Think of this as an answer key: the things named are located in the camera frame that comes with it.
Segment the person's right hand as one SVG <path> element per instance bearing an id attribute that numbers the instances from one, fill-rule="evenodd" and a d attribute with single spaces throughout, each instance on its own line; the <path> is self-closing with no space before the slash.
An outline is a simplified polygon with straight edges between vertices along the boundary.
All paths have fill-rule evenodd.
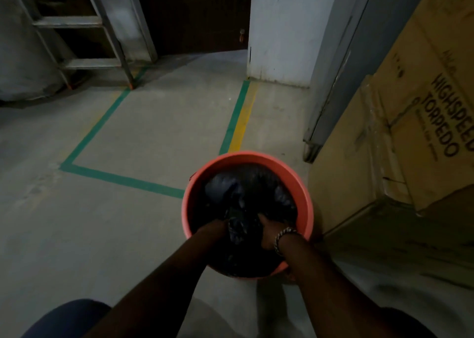
<path id="1" fill-rule="evenodd" d="M 294 229 L 282 222 L 269 220 L 263 214 L 258 214 L 263 227 L 262 248 L 274 250 L 280 256 L 288 257 L 292 248 Z"/>

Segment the person's left hand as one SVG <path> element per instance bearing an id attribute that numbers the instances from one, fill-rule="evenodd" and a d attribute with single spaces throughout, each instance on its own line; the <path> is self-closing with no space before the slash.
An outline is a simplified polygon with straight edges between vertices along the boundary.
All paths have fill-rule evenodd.
<path id="1" fill-rule="evenodd" d="M 215 219 L 204 226 L 200 227 L 196 234 L 201 235 L 201 236 L 206 236 L 210 237 L 211 239 L 222 239 L 224 236 L 218 236 L 217 234 L 217 221 L 218 219 Z"/>

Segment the black plastic bag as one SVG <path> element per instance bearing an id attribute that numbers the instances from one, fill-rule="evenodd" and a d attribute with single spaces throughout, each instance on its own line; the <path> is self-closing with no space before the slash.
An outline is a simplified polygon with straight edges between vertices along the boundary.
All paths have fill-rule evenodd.
<path id="1" fill-rule="evenodd" d="M 199 183 L 195 197 L 188 214 L 193 233 L 213 220 L 228 221 L 227 235 L 211 259 L 212 268 L 227 276 L 261 278 L 282 262 L 275 251 L 262 248 L 258 214 L 296 227 L 298 209 L 286 185 L 270 169 L 242 164 L 222 170 Z"/>

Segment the person's left forearm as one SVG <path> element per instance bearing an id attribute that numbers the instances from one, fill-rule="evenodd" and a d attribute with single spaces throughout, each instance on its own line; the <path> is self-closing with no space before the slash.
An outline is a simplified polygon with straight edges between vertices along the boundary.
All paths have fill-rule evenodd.
<path id="1" fill-rule="evenodd" d="M 222 239 L 194 234 L 82 338 L 175 338 Z"/>

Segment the person's right forearm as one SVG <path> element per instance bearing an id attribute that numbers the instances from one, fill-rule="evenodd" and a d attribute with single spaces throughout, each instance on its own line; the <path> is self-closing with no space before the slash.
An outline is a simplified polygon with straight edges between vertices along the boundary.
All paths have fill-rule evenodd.
<path id="1" fill-rule="evenodd" d="M 337 266 L 298 234 L 284 257 L 301 291 L 317 338 L 400 338 L 382 310 Z"/>

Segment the orange plastic bucket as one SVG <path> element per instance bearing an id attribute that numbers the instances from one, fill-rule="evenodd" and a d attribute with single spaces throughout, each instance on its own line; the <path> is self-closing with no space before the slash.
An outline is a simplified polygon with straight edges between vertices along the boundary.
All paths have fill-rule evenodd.
<path id="1" fill-rule="evenodd" d="M 255 151 L 239 151 L 234 153 L 226 153 L 218 156 L 216 159 L 206 163 L 202 168 L 197 170 L 189 179 L 189 183 L 183 195 L 181 204 L 181 225 L 186 238 L 190 238 L 193 233 L 189 226 L 189 204 L 196 201 L 197 186 L 203 183 L 205 179 L 213 177 L 222 170 L 229 169 L 236 165 L 242 164 L 259 164 L 267 167 L 274 172 L 286 185 L 288 191 L 291 193 L 294 202 L 298 209 L 298 216 L 296 227 L 293 227 L 297 232 L 309 240 L 312 235 L 314 226 L 313 204 L 311 202 L 308 189 L 305 187 L 302 179 L 296 172 L 281 160 L 274 158 L 268 154 L 259 153 Z M 288 264 L 282 258 L 282 262 L 278 267 L 268 276 L 279 274 L 288 267 Z M 261 279 L 261 278 L 239 278 L 238 279 Z"/>

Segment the taped plain cardboard box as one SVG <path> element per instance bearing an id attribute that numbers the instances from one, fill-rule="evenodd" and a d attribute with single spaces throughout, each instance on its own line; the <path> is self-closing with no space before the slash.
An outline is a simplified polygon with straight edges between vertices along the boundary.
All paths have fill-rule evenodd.
<path id="1" fill-rule="evenodd" d="M 366 76 L 311 165 L 315 230 L 329 234 L 359 214 L 415 217 L 372 75 Z"/>

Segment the flat cardboard box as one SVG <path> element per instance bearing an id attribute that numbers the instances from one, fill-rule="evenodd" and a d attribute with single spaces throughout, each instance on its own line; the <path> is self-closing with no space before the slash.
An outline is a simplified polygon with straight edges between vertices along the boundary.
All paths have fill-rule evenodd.
<path id="1" fill-rule="evenodd" d="M 474 187 L 436 207 L 439 216 L 422 216 L 410 205 L 383 199 L 322 239 L 334 259 L 474 292 Z"/>

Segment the person's right leg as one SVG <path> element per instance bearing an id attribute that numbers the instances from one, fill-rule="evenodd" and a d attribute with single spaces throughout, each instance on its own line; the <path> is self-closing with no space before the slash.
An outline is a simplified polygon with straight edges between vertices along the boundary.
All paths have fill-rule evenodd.
<path id="1" fill-rule="evenodd" d="M 437 338 L 424 324 L 409 314 L 391 307 L 382 307 L 382 315 L 400 338 Z"/>

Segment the person's left leg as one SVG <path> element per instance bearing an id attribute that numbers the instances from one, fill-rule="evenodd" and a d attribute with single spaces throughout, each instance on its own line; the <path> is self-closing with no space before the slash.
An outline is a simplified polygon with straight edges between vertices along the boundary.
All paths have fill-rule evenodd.
<path id="1" fill-rule="evenodd" d="M 46 313 L 21 338 L 82 338 L 111 309 L 93 299 L 75 299 Z"/>

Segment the grey metal door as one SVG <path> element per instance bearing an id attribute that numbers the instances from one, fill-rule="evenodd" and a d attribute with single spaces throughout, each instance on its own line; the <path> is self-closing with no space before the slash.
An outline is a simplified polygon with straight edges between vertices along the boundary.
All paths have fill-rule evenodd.
<path id="1" fill-rule="evenodd" d="M 367 75 L 375 73 L 420 0 L 334 0 L 310 83 L 303 161 L 312 163 Z"/>

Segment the dark brown door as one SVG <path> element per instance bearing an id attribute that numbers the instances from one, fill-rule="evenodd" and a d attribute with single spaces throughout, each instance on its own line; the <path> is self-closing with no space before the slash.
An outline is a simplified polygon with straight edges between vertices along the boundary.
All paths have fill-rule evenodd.
<path id="1" fill-rule="evenodd" d="M 248 48 L 251 0 L 139 1 L 158 56 Z"/>

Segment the large printed cardboard box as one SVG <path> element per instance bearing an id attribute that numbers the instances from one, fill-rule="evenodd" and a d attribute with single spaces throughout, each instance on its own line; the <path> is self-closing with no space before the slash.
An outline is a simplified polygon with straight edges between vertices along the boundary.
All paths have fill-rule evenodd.
<path id="1" fill-rule="evenodd" d="M 415 209 L 474 218 L 474 0 L 421 0 L 373 78 Z"/>

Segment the grey metal ladder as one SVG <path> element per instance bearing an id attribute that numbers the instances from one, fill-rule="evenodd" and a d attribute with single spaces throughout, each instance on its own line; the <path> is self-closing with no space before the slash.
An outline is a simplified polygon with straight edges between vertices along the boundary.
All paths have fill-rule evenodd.
<path id="1" fill-rule="evenodd" d="M 91 71 L 99 69 L 118 68 L 123 71 L 127 79 L 130 90 L 136 87 L 136 79 L 130 70 L 126 52 L 124 50 L 123 36 L 117 30 L 120 16 L 110 20 L 109 13 L 119 13 L 122 4 L 118 0 L 88 0 L 94 14 L 92 15 L 69 15 L 69 16 L 44 16 L 38 9 L 35 0 L 17 0 L 27 16 L 27 19 L 39 40 L 50 56 L 52 62 L 58 69 L 66 87 L 75 89 L 78 83 L 71 79 L 69 71 Z M 76 57 L 67 58 L 61 53 L 61 43 L 63 40 L 56 35 L 57 29 L 102 29 L 114 53 L 113 58 L 79 59 Z"/>

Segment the large white sack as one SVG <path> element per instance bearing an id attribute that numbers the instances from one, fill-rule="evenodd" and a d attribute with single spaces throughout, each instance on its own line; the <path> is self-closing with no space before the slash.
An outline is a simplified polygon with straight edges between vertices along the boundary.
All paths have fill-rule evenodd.
<path id="1" fill-rule="evenodd" d="M 65 88 L 18 0 L 0 0 L 0 101 L 48 97 Z"/>

